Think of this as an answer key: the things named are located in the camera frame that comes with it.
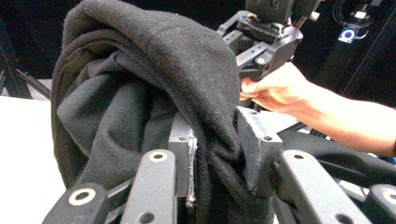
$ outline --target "human arm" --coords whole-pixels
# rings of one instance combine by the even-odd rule
[[[252,98],[269,110],[289,114],[345,147],[395,156],[395,110],[323,89],[307,81],[291,63],[258,83],[245,78],[241,88],[241,99]]]

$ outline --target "human hand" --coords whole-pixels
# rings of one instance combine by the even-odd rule
[[[292,106],[309,93],[311,83],[292,63],[285,63],[260,82],[244,78],[241,82],[240,100],[252,101],[266,109],[289,113]]]

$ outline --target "bolt hole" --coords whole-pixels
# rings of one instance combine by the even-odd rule
[[[337,218],[337,220],[340,223],[345,223],[345,224],[352,224],[353,223],[352,219],[350,219],[350,217],[348,217],[348,216],[346,216],[344,214],[337,214],[335,216],[335,218]]]
[[[294,158],[295,158],[295,159],[299,159],[299,160],[301,160],[301,159],[303,159],[303,158],[304,158],[304,156],[301,156],[301,155],[294,155]]]
[[[150,223],[150,222],[152,222],[153,220],[154,220],[154,215],[153,215],[152,213],[150,213],[150,212],[143,213],[143,214],[140,215],[140,217],[139,217],[139,222],[140,222],[140,223],[143,223],[143,224],[145,224],[145,223]]]
[[[163,155],[160,155],[160,154],[154,155],[154,159],[157,159],[157,160],[159,160],[159,159],[162,158],[162,157],[163,157]]]
[[[88,196],[90,196],[89,192],[82,192],[76,196],[76,200],[83,200]]]

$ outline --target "white table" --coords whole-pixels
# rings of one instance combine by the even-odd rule
[[[52,150],[50,102],[0,96],[1,223],[41,223],[62,196]]]

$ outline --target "black cloth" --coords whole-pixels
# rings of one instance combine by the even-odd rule
[[[214,31],[177,14],[82,1],[64,22],[52,80],[54,152],[64,183],[111,189],[141,156],[167,148],[177,111],[198,139],[189,222],[272,223],[242,177],[235,57]]]

